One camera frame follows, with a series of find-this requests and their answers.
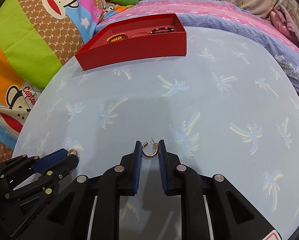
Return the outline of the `red jewelry tray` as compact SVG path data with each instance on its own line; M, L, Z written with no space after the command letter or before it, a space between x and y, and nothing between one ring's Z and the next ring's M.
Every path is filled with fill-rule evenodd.
M129 38L142 31L150 35ZM75 57L83 70L89 70L126 61L186 54L186 31L177 15L158 14L107 25Z

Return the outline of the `pink folded cloth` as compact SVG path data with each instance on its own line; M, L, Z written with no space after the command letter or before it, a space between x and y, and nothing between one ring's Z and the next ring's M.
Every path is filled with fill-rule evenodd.
M276 9L269 12L269 18L274 27L299 48L299 28L288 10L284 6L279 5Z

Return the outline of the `pink and blue pillow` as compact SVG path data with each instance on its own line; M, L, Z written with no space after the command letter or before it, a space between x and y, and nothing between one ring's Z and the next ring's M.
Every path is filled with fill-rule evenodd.
M278 62L299 93L299 48L266 20L226 1L145 0L99 23L107 25L146 15L174 13L185 27L228 31L262 45Z

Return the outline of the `gold hoop earring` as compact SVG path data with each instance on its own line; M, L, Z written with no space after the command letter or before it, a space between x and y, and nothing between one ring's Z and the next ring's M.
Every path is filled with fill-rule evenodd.
M70 156L70 155L78 155L78 152L77 152L77 150L75 150L75 149L72 148L72 149L70 149L68 151L67 155L68 156Z
M158 143L152 137L150 142L146 141L143 143L142 154L146 158L154 158L158 154Z

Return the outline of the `thin gold bangle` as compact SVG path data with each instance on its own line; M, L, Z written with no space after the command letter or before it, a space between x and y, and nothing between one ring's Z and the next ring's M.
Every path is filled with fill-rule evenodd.
M137 37L137 36L146 36L146 35L150 35L149 32L146 32L146 31L142 31L142 32L138 32L138 33L133 33L132 35L129 36L129 38L132 38L132 37Z

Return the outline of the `colourful monkey cartoon quilt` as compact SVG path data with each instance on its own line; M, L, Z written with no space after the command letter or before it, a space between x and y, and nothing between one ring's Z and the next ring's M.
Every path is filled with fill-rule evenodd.
M58 70L124 10L107 0L0 0L0 162Z

